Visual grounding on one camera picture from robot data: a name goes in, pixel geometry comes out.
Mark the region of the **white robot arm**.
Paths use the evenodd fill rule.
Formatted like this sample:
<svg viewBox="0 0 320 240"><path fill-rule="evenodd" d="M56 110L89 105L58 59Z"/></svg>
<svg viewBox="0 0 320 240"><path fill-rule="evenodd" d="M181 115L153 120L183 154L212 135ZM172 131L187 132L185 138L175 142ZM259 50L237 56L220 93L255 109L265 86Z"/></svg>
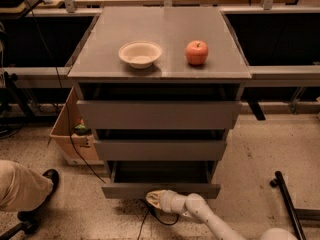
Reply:
<svg viewBox="0 0 320 240"><path fill-rule="evenodd" d="M175 213L205 224L217 240L246 240L218 217L199 194L182 195L172 190L155 190L146 200L166 213Z"/></svg>

